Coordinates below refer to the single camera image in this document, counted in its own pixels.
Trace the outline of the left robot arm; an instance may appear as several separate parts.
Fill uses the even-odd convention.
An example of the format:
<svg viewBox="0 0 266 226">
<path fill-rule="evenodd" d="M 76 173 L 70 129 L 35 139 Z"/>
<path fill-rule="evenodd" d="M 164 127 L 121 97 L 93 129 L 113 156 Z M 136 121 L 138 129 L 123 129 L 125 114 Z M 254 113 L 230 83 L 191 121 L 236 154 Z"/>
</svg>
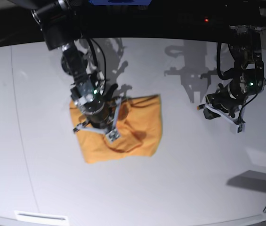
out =
<svg viewBox="0 0 266 226">
<path fill-rule="evenodd" d="M 250 25 L 230 27 L 234 42 L 228 44 L 234 66 L 221 71 L 221 47 L 217 44 L 217 75 L 229 83 L 218 84 L 215 93 L 207 94 L 206 103 L 198 106 L 208 120 L 227 116 L 236 125 L 244 123 L 243 111 L 266 85 L 262 60 L 261 38 L 258 29 Z"/>
</svg>

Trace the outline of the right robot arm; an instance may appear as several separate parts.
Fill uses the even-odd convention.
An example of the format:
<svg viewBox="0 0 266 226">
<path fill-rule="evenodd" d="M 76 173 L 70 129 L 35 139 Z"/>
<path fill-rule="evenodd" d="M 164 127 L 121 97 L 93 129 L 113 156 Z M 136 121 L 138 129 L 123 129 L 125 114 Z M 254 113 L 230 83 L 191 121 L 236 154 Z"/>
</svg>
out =
<svg viewBox="0 0 266 226">
<path fill-rule="evenodd" d="M 83 37 L 77 16 L 82 5 L 82 0 L 34 0 L 31 12 L 48 49 L 61 49 L 62 68 L 73 78 L 71 98 L 86 117 L 86 121 L 74 130 L 91 124 L 96 129 L 108 131 L 116 127 L 121 100 L 110 102 L 105 91 L 106 77 L 99 69 L 90 38 L 86 39 L 89 45 L 86 53 L 76 46 L 76 41 Z"/>
</svg>

